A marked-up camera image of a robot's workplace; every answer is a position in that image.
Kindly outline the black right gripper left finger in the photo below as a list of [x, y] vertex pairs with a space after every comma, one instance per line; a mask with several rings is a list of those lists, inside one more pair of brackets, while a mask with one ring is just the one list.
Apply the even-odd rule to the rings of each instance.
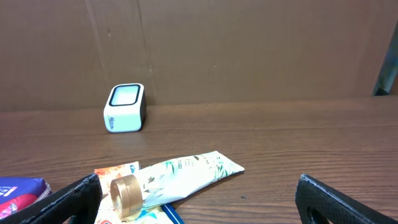
[[1, 224], [57, 224], [95, 222], [102, 200], [97, 174], [89, 174], [48, 197], [1, 220]]

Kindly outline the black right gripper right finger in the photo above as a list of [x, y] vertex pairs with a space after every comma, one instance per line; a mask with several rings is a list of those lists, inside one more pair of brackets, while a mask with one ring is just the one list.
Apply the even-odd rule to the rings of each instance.
[[388, 223], [394, 220], [341, 193], [310, 175], [302, 174], [295, 191], [302, 223]]

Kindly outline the red purple Carefree pack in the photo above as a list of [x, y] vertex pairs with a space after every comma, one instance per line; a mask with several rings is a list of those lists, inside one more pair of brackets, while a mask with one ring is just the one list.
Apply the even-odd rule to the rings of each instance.
[[43, 178], [1, 177], [0, 183], [2, 220], [52, 194]]

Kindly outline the white green tissue pack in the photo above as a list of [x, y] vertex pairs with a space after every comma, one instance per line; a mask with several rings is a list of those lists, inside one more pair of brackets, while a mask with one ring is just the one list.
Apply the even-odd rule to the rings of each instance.
[[186, 198], [242, 171], [244, 167], [218, 151], [179, 157], [112, 180], [111, 200], [116, 214], [126, 218]]

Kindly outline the yellow snack bag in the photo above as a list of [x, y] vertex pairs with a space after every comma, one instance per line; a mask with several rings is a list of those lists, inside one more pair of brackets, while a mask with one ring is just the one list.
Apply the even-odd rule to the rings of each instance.
[[138, 211], [126, 218], [119, 218], [113, 208], [111, 196], [102, 199], [94, 224], [184, 224], [170, 203], [149, 210]]

